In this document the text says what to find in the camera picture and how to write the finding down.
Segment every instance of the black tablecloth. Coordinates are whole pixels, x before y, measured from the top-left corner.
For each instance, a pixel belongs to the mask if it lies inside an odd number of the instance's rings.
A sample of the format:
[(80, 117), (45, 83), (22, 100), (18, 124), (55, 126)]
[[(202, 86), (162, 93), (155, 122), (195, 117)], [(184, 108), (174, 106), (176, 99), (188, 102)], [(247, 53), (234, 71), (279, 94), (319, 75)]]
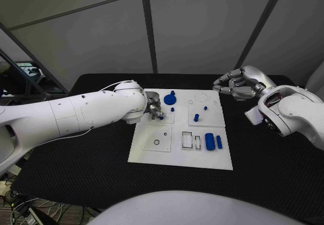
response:
[[(71, 95), (135, 79), (145, 88), (211, 90), (220, 75), (87, 74)], [(286, 76), (271, 76), (293, 85)], [(324, 152), (296, 133), (283, 138), (253, 126), (246, 111), (258, 99), (221, 95), (234, 171), (129, 163), (136, 125), (120, 121), (86, 136), (38, 147), (12, 188), (44, 199), (107, 208), (162, 190), (234, 197), (294, 218), (324, 215)]]

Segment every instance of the white board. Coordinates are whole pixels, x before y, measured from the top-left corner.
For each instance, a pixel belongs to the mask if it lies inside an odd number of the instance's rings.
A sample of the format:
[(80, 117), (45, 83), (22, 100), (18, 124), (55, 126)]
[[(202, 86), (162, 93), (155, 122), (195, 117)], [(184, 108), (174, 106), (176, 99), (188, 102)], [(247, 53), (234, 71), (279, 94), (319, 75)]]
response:
[[(161, 94), (162, 111), (168, 116), (163, 120), (149, 113), (142, 117), (136, 127), (129, 162), (234, 170), (218, 92), (175, 89), (178, 101), (174, 105), (168, 105), (163, 98), (171, 94), (172, 89), (146, 89), (146, 91), (156, 91)], [(199, 114), (198, 122), (195, 122), (195, 114)], [(215, 142), (217, 136), (221, 136), (222, 149), (217, 144), (214, 151), (207, 150), (207, 133), (214, 134)], [(185, 146), (191, 146), (192, 141), (194, 148), (184, 148), (184, 141)]]

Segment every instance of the table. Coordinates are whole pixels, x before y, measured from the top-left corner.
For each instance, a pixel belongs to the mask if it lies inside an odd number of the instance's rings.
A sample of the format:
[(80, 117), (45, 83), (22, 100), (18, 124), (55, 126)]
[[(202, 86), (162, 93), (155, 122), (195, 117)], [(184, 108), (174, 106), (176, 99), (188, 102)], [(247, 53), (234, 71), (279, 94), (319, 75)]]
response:
[[(129, 79), (143, 88), (211, 90), (220, 76), (87, 74), (71, 95)], [(286, 76), (271, 78), (279, 85), (293, 85)], [(300, 133), (283, 138), (266, 125), (253, 126), (244, 113), (257, 102), (221, 95), (234, 171), (129, 163), (136, 125), (120, 121), (38, 147), (12, 188), (102, 209), (149, 192), (189, 190), (241, 199), (294, 218), (323, 215), (324, 152)]]

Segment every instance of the robotic hand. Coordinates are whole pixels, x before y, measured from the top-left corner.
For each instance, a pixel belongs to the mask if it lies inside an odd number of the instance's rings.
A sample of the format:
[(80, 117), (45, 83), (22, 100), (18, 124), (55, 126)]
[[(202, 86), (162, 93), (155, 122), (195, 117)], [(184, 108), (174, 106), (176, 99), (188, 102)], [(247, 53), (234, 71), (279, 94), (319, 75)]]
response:
[(126, 120), (145, 113), (165, 117), (159, 93), (123, 82), (106, 90), (28, 105), (0, 106), (0, 175), (37, 146), (61, 136)]
[[(230, 87), (220, 86), (227, 80)], [(300, 87), (277, 86), (253, 66), (227, 73), (214, 85), (214, 90), (234, 95), (240, 101), (260, 97), (258, 106), (246, 112), (254, 125), (264, 122), (283, 137), (299, 131), (324, 150), (324, 102), (312, 92)]]

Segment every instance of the rectangular slot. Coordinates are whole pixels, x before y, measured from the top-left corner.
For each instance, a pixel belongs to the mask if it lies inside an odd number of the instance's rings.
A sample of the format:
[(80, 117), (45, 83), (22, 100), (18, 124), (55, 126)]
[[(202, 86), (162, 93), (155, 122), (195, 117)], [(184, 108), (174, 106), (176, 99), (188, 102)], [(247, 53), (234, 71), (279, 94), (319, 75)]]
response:
[(202, 150), (202, 147), (201, 147), (201, 136), (195, 136), (195, 145), (197, 145), (197, 150)]
[(194, 150), (194, 134), (192, 132), (184, 132), (184, 150)]

